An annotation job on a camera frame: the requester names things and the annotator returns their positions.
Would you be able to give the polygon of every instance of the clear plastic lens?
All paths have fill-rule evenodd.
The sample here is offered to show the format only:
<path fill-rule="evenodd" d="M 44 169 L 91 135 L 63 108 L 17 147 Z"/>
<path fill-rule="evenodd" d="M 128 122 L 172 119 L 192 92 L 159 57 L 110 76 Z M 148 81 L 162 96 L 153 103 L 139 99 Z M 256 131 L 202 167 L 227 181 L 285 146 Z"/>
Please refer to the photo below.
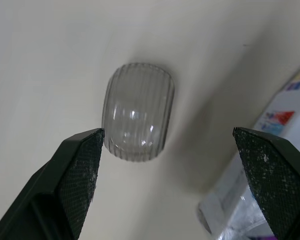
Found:
<path fill-rule="evenodd" d="M 105 147 L 129 161 L 155 158 L 164 148 L 174 95 L 173 80 L 150 64 L 117 69 L 108 84 L 102 127 Z"/>

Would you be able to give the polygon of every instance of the white box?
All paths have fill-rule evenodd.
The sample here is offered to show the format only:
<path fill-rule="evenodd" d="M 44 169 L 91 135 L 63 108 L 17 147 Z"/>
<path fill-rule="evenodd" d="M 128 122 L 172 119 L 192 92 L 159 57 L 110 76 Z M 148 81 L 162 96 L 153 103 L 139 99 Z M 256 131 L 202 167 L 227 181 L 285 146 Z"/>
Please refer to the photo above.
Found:
<path fill-rule="evenodd" d="M 300 70 L 274 96 L 253 129 L 285 138 L 300 151 Z M 231 227 L 233 213 L 247 194 L 246 189 L 247 179 L 237 152 L 214 188 L 199 204 L 205 217 L 204 226 L 214 239 L 231 239 L 220 238 L 220 234 Z M 264 230 L 265 234 L 270 234 L 267 224 L 261 228 L 260 232 Z"/>

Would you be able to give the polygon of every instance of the white surface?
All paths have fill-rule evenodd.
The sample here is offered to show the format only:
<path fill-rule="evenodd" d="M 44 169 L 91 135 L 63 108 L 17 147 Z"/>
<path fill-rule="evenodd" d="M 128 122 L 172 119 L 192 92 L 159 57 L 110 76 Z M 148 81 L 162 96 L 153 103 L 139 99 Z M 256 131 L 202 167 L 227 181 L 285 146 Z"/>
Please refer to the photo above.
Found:
<path fill-rule="evenodd" d="M 63 139 L 101 126 L 114 70 L 143 61 L 176 81 L 166 149 L 144 164 L 103 150 L 80 239 L 208 239 L 195 208 L 232 128 L 300 64 L 300 0 L 262 32 L 278 2 L 0 0 L 0 218 Z"/>

